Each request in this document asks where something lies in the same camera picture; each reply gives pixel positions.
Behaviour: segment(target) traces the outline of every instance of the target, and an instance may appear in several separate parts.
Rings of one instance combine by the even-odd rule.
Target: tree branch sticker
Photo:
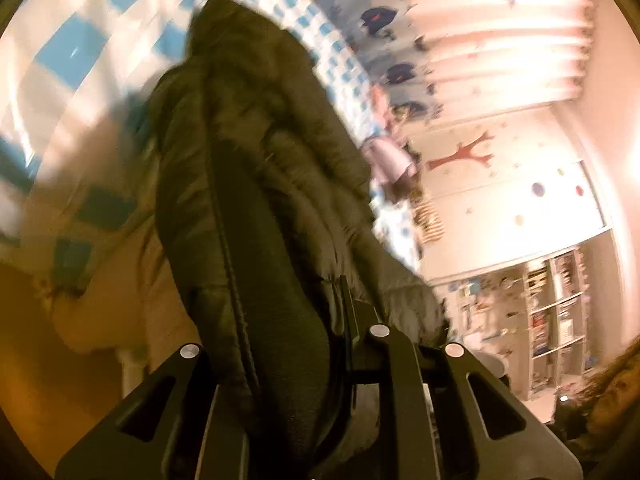
[[[458,144],[458,149],[453,155],[445,156],[444,158],[437,158],[435,160],[429,160],[427,162],[427,166],[429,171],[435,170],[436,168],[442,166],[443,164],[447,164],[448,162],[453,162],[455,160],[474,160],[479,164],[482,164],[486,168],[490,168],[489,160],[494,158],[493,153],[489,153],[488,155],[474,155],[471,151],[474,147],[476,147],[481,142],[485,142],[486,140],[491,140],[494,137],[489,135],[489,131],[485,131],[480,137],[478,137],[473,142],[470,142],[466,146],[460,142]]]

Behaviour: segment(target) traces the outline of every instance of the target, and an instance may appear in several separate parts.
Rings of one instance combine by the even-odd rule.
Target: person's hair
[[[629,360],[640,353],[640,336],[636,337],[628,348],[589,379],[586,386],[578,394],[577,400],[583,413],[590,413],[596,402],[609,386],[610,382],[626,366]]]

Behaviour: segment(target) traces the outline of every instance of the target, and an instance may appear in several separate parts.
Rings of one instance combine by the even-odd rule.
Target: orange floor
[[[0,264],[0,407],[44,469],[52,474],[119,397],[114,354],[68,350],[33,299],[30,278]]]

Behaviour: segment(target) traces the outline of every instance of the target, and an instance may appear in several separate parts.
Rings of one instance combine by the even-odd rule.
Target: dark puffer jacket
[[[182,301],[252,437],[303,477],[344,394],[339,277],[414,342],[442,341],[442,308],[372,234],[370,168],[288,32],[209,0],[149,103]],[[375,402],[358,405],[344,456],[376,437]]]

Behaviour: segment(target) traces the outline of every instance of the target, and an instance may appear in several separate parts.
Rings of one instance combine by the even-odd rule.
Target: checkered bedding
[[[206,0],[24,0],[0,38],[0,260],[84,286],[152,213],[144,103]],[[369,80],[312,0],[238,0],[289,29],[360,145]]]

